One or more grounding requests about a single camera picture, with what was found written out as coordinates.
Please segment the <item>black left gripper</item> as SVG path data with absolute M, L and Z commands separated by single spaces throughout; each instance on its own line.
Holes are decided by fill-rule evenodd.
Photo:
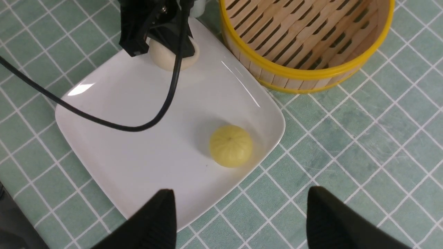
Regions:
M 183 12 L 193 8 L 193 0 L 119 0 L 119 4 L 119 45 L 129 56 L 147 54 L 147 36 L 177 55 Z M 190 40 L 193 36 L 188 24 L 184 31 L 187 38 L 181 47 L 182 57 L 190 58 L 195 55 L 195 48 Z

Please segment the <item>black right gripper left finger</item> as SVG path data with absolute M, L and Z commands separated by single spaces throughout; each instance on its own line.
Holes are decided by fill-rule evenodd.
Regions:
M 131 218 L 94 249 L 174 249 L 177 240 L 175 195 L 160 189 Z

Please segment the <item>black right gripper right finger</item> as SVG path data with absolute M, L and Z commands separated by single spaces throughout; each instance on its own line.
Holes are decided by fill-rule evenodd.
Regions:
M 408 249 L 380 230 L 322 186 L 312 186 L 307 197 L 309 249 Z

